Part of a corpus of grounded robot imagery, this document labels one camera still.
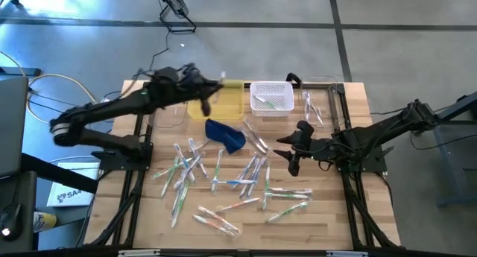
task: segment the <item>gray floor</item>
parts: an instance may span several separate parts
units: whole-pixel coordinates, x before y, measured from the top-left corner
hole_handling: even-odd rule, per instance
[[[329,0],[185,0],[199,22],[332,23]],[[474,25],[477,0],[337,0],[341,21],[349,24]],[[156,0],[21,0],[24,10],[5,1],[0,18],[75,18],[157,21]],[[120,89],[151,55],[164,49],[164,28],[0,25],[0,50],[23,66],[80,80],[96,97]],[[415,98],[437,109],[477,89],[477,31],[344,31],[353,81],[364,82],[372,111],[405,106]],[[170,51],[155,68],[195,62],[208,77],[222,71],[231,78],[282,80],[288,72],[302,77],[333,75],[343,80],[333,29],[199,28],[193,35],[170,35]],[[0,58],[1,65],[11,65]],[[75,85],[49,78],[35,85],[42,94],[82,104]],[[66,109],[67,106],[38,99]],[[57,113],[34,107],[42,118]],[[384,116],[376,116],[375,121]],[[100,130],[110,125],[97,124]],[[431,135],[416,139],[434,145]],[[414,250],[475,255],[477,209],[438,209],[448,194],[438,150],[417,151],[408,136],[389,142],[386,157],[394,194],[394,212],[402,245]],[[53,144],[45,124],[27,115],[24,152],[45,160],[88,154],[87,147]],[[39,181],[38,203],[45,203],[50,183]],[[71,247],[79,226],[44,232],[43,249]]]

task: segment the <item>yellow tray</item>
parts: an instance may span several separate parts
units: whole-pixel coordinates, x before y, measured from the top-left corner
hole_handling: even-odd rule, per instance
[[[200,101],[190,101],[187,113],[193,119],[239,120],[244,115],[244,81],[224,80],[224,88],[209,98],[210,116],[203,116]]]

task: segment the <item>white basket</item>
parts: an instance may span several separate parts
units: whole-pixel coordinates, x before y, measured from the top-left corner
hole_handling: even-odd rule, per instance
[[[255,96],[272,103],[275,109]],[[254,116],[288,116],[294,108],[293,87],[289,82],[253,82],[250,85],[250,107]]]

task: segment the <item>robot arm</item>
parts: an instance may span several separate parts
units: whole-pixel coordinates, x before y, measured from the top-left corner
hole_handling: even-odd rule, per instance
[[[346,164],[342,166],[356,165],[368,160],[378,146],[408,131],[431,130],[437,120],[438,117],[427,104],[415,100],[395,116],[369,127],[354,127],[333,133],[331,139],[312,139],[313,127],[306,121],[299,121],[298,131],[277,139],[280,143],[291,145],[295,153],[282,150],[274,152],[288,160],[288,171],[292,176],[298,176],[300,158]]]
[[[67,110],[50,121],[54,142],[60,146],[93,145],[117,149],[124,156],[142,155],[137,136],[118,137],[85,128],[87,124],[128,114],[151,114],[157,108],[199,99],[204,115],[210,114],[208,98],[223,87],[220,81],[207,80],[193,63],[181,69],[166,67],[150,75],[151,81],[119,98],[102,104],[87,104]]]

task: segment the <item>wooden tabletop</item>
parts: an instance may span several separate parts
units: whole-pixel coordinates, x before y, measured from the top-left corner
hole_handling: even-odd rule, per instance
[[[124,82],[123,90],[131,81]],[[133,89],[139,89],[138,82]],[[348,109],[353,127],[366,127],[372,124],[370,110],[367,104],[363,83],[345,83]],[[303,102],[301,91],[295,89],[295,108],[287,118],[257,118],[250,114],[250,94],[244,93],[244,116],[249,118],[259,135],[273,149],[289,150],[289,146],[275,142],[275,139],[290,135],[299,120],[303,119]],[[329,120],[328,100],[323,90],[312,90],[315,106],[320,106],[325,124]],[[204,140],[204,121],[193,120],[184,112],[184,105],[169,107],[159,111],[156,116],[152,136],[154,155],[151,169],[147,172],[142,190],[141,206],[134,239],[134,247],[151,248],[187,248],[187,249],[260,249],[260,250],[343,250],[351,249],[350,228],[347,210],[344,202],[341,176],[334,167],[325,172],[318,168],[318,163],[312,159],[300,162],[300,175],[292,177],[288,171],[288,163],[270,153],[268,161],[271,164],[271,187],[282,188],[312,188],[313,201],[307,209],[296,211],[274,223],[264,221],[271,215],[287,209],[299,200],[284,200],[268,198],[268,207],[262,211],[261,203],[252,203],[239,209],[231,209],[223,217],[231,224],[242,230],[242,235],[236,240],[230,239],[218,230],[198,223],[192,215],[199,214],[198,206],[216,210],[218,206],[231,205],[240,201],[239,187],[232,191],[227,185],[219,185],[215,194],[211,194],[210,179],[205,179],[200,169],[195,169],[198,182],[190,186],[184,207],[179,215],[175,228],[171,228],[171,208],[175,192],[169,188],[166,196],[160,199],[162,187],[167,178],[160,177],[152,180],[151,175],[164,171],[173,165],[176,155],[172,145],[178,143],[184,152],[188,151],[188,138],[197,143]],[[133,133],[136,116],[126,115],[114,121],[113,134],[123,136]],[[233,127],[243,125],[242,121],[222,121]],[[332,128],[315,128],[315,138],[329,137]],[[206,156],[203,163],[209,174],[213,174],[217,161],[218,150],[223,145],[210,142],[203,148]],[[235,179],[243,167],[249,162],[254,153],[253,146],[247,143],[241,150],[232,155],[224,154],[221,161],[220,180]],[[176,172],[173,182],[179,177]],[[113,171],[99,183],[92,214],[87,228],[85,243],[97,238],[101,231],[111,221],[119,206],[121,188],[124,180],[123,171]],[[394,220],[388,189],[375,174],[363,174],[364,190],[367,206],[371,216],[382,228],[385,234],[396,244],[399,244],[396,223]],[[252,197],[263,197],[265,184],[265,169],[259,176],[259,183]],[[125,216],[123,236],[127,233],[130,210]],[[361,240],[364,241],[361,218],[356,218]]]

